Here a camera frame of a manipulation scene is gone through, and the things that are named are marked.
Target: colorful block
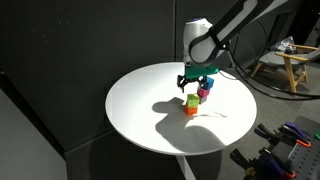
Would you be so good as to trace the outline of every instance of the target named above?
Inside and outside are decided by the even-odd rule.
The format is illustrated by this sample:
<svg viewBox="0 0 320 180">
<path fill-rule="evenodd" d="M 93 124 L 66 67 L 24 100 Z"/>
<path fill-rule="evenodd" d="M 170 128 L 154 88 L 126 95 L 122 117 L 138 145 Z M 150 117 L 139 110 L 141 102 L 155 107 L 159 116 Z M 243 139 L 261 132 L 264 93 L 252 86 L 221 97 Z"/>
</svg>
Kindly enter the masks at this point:
<svg viewBox="0 0 320 180">
<path fill-rule="evenodd" d="M 188 108 L 198 108 L 199 96 L 197 94 L 188 94 L 186 105 Z"/>
<path fill-rule="evenodd" d="M 198 108 L 189 108 L 187 105 L 185 105 L 185 111 L 187 115 L 193 115 L 197 114 Z"/>
<path fill-rule="evenodd" d="M 320 141 L 320 130 L 316 132 L 316 134 L 314 135 L 314 138 Z"/>
<path fill-rule="evenodd" d="M 203 104 L 206 101 L 207 101 L 207 97 L 200 97 L 199 104 Z"/>
<path fill-rule="evenodd" d="M 202 89 L 204 90 L 210 90 L 213 87 L 214 79 L 211 79 L 209 77 L 206 77 L 206 81 L 204 82 Z"/>
<path fill-rule="evenodd" d="M 198 88 L 198 91 L 197 91 L 197 94 L 198 96 L 200 96 L 200 98 L 204 98 L 204 97 L 207 97 L 210 93 L 210 90 L 205 90 L 205 89 L 202 89 L 202 88 Z"/>
</svg>

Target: metal stand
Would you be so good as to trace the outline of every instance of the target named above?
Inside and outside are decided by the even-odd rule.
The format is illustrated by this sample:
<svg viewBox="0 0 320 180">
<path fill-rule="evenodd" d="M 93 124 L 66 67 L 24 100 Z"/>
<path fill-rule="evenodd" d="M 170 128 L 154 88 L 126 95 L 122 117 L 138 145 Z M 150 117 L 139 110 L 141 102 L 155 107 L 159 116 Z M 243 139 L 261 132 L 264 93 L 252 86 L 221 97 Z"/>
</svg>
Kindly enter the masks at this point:
<svg viewBox="0 0 320 180">
<path fill-rule="evenodd" d="M 186 178 L 186 180 L 196 180 L 196 177 L 194 176 L 188 161 L 185 156 L 176 156 L 177 161 L 180 165 L 181 171 Z"/>
</svg>

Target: black cable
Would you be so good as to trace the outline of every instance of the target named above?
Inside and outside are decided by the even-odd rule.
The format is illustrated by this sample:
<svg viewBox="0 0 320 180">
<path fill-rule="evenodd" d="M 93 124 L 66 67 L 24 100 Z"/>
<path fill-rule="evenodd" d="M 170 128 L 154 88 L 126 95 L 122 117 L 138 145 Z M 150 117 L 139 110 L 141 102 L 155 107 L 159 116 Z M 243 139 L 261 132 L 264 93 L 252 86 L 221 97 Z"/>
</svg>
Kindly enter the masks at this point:
<svg viewBox="0 0 320 180">
<path fill-rule="evenodd" d="M 251 44 L 250 44 L 245 38 L 243 38 L 241 35 L 237 34 L 237 37 L 240 37 L 240 38 L 247 44 L 247 46 L 248 46 L 249 49 L 251 50 L 252 56 L 253 56 L 254 58 L 256 58 L 256 56 L 255 56 L 255 51 L 254 51 L 253 47 L 251 46 Z M 286 94 L 289 94 L 289 95 L 308 97 L 308 99 L 306 99 L 306 98 L 304 98 L 304 99 L 295 98 L 294 100 L 314 100 L 314 99 L 320 99 L 320 95 L 309 95 L 309 94 L 293 93 L 293 92 L 291 92 L 291 91 L 287 91 L 287 90 L 283 90 L 283 89 L 280 89 L 280 88 L 277 88 L 277 87 L 274 87 L 274 86 L 266 85 L 266 84 L 264 84 L 264 83 L 262 83 L 262 82 L 260 82 L 260 81 L 257 81 L 257 80 L 254 79 L 254 78 L 251 78 L 251 76 L 243 70 L 243 68 L 239 65 L 239 63 L 235 61 L 235 58 L 234 58 L 233 54 L 231 54 L 231 52 L 230 52 L 230 49 L 228 49 L 227 51 L 229 52 L 232 60 L 233 60 L 234 63 L 236 64 L 236 66 L 237 66 L 238 68 L 240 68 L 241 71 L 242 71 L 247 77 L 249 77 L 250 79 L 254 80 L 255 82 L 257 82 L 257 83 L 259 83 L 259 84 L 261 84 L 261 85 L 263 85 L 263 86 L 265 86 L 265 87 L 267 87 L 267 88 L 270 88 L 270 89 L 273 89 L 273 90 L 276 90 L 276 91 L 279 91 L 279 92 L 282 92 L 282 93 L 286 93 Z M 250 86 L 253 86 L 252 84 L 250 84 L 250 83 L 245 79 L 245 77 L 243 77 L 243 76 L 240 75 L 240 74 L 239 74 L 239 76 L 240 76 L 242 79 L 244 79 Z M 273 97 L 273 98 L 283 99 L 282 97 L 277 97 L 277 96 L 272 95 L 272 94 L 269 94 L 269 96 L 270 96 L 270 97 Z"/>
<path fill-rule="evenodd" d="M 221 73 L 220 69 L 219 69 L 219 74 L 221 74 L 221 76 L 223 76 L 224 78 L 227 78 L 229 80 L 239 80 L 238 78 L 230 78 L 230 77 L 225 76 L 224 74 Z"/>
<path fill-rule="evenodd" d="M 268 46 L 268 35 L 267 35 L 266 29 L 263 27 L 263 25 L 260 22 L 258 22 L 258 21 L 253 21 L 253 22 L 257 23 L 260 26 L 260 28 L 262 29 L 263 34 L 264 34 L 264 39 L 265 39 L 265 41 L 264 41 L 265 43 L 264 43 L 263 49 L 267 49 L 267 46 Z M 264 54 L 264 51 L 261 52 L 261 54 L 258 56 L 258 58 L 256 60 L 260 59 L 263 56 L 263 54 Z"/>
<path fill-rule="evenodd" d="M 257 81 L 257 80 L 255 80 L 255 79 L 251 78 L 250 75 L 247 74 L 247 73 L 245 72 L 245 70 L 239 65 L 239 63 L 238 63 L 237 61 L 235 61 L 235 59 L 234 59 L 233 56 L 232 56 L 232 58 L 233 58 L 233 61 L 235 62 L 235 64 L 237 65 L 237 67 L 238 67 L 246 76 L 248 76 L 250 79 L 254 80 L 255 82 L 257 82 L 257 83 L 259 83 L 259 84 L 261 84 L 261 85 L 263 85 L 263 86 L 266 86 L 266 87 L 268 87 L 268 88 L 273 89 L 272 86 L 265 85 L 264 83 L 261 83 L 260 81 Z M 276 99 L 281 99 L 281 100 L 290 100 L 290 101 L 305 101 L 305 100 L 316 100 L 316 99 L 320 99 L 320 95 L 308 95 L 308 94 L 293 93 L 293 92 L 285 91 L 285 90 L 282 90 L 282 89 L 279 89 L 279 88 L 276 88 L 276 89 L 279 89 L 279 90 L 277 90 L 277 91 L 280 91 L 280 92 L 283 92 L 283 93 L 287 93 L 287 94 L 291 94 L 291 95 L 296 95 L 296 96 L 308 97 L 308 98 L 284 98 L 284 97 L 279 97 L 279 96 L 276 96 L 276 95 L 273 95 L 273 94 L 266 93 L 266 92 L 262 91 L 261 89 L 253 86 L 253 85 L 238 71 L 237 68 L 235 68 L 235 70 L 237 71 L 237 73 L 239 74 L 239 76 L 240 76 L 241 78 L 243 78 L 243 80 L 244 80 L 249 86 L 251 86 L 253 89 L 255 89 L 255 90 L 257 90 L 258 92 L 260 92 L 260 93 L 262 93 L 262 94 L 264 94 L 264 95 L 267 95 L 267 96 L 269 96 L 269 97 L 276 98 Z"/>
</svg>

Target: round white table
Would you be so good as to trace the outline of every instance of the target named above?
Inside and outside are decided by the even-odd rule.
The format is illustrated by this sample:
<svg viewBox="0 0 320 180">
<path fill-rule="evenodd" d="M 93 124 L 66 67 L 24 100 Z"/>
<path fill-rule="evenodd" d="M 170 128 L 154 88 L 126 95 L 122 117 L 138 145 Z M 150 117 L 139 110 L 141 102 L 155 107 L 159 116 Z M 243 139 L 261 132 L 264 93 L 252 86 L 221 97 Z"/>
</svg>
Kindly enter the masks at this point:
<svg viewBox="0 0 320 180">
<path fill-rule="evenodd" d="M 184 156 L 215 152 L 237 141 L 252 127 L 257 108 L 244 84 L 218 73 L 209 75 L 214 85 L 207 101 L 197 114 L 188 116 L 187 94 L 196 93 L 198 83 L 189 83 L 182 93 L 177 75 L 184 75 L 183 63 L 150 65 L 125 75 L 110 89 L 106 113 L 124 138 L 151 151 L 176 155 L 186 178 L 194 179 Z"/>
</svg>

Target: equipment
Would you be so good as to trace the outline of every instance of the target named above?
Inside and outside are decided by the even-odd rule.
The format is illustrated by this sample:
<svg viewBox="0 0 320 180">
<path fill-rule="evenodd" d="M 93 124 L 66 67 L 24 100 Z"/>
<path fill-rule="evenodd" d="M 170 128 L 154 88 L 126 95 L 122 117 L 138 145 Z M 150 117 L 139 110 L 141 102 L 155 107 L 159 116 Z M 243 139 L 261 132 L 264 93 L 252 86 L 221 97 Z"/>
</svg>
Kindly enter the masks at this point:
<svg viewBox="0 0 320 180">
<path fill-rule="evenodd" d="M 218 73 L 213 61 L 225 50 L 229 41 L 253 20 L 277 8 L 288 0 L 239 0 L 212 25 L 205 18 L 186 23 L 183 35 L 185 75 L 178 75 L 177 85 L 183 91 L 189 82 L 203 85 L 203 78 Z"/>
</svg>

